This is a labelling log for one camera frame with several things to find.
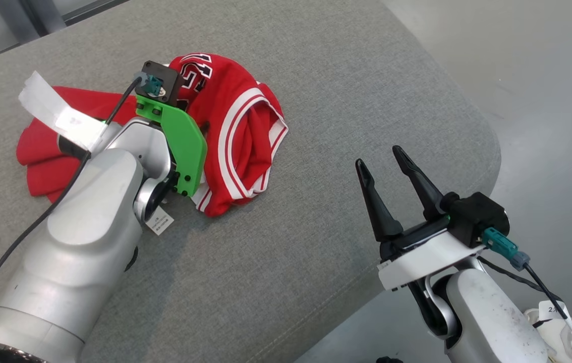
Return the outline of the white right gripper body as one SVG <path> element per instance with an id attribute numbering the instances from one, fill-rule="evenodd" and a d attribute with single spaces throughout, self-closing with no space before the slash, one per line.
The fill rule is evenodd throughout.
<path id="1" fill-rule="evenodd" d="M 469 247 L 447 229 L 449 218 L 424 221 L 404 230 L 391 216 L 377 218 L 377 241 L 381 262 L 378 278 L 385 290 L 424 279 L 484 250 L 482 244 Z"/>

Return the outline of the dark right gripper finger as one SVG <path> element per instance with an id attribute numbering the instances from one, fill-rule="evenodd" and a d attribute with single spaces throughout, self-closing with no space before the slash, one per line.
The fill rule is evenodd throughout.
<path id="1" fill-rule="evenodd" d="M 381 199 L 375 188 L 375 180 L 365 162 L 358 158 L 355 161 L 355 168 L 374 238 L 378 242 L 392 241 L 404 231 L 401 223 L 392 217 Z"/>
<path id="2" fill-rule="evenodd" d="M 393 146 L 392 153 L 401 168 L 401 172 L 410 179 L 413 188 L 417 193 L 417 196 L 423 206 L 423 216 L 425 220 L 433 221 L 447 215 L 447 212 L 445 212 L 440 206 L 441 200 L 443 199 L 443 193 L 438 190 L 422 169 L 413 162 L 411 157 L 401 146 Z"/>

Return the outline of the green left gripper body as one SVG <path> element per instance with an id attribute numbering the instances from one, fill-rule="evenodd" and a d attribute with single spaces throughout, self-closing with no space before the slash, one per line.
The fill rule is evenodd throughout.
<path id="1" fill-rule="evenodd" d="M 187 113 L 176 106 L 136 95 L 136 114 L 160 124 L 164 137 L 180 175 L 175 184 L 176 191 L 192 197 L 201 184 L 207 143 L 196 124 Z"/>

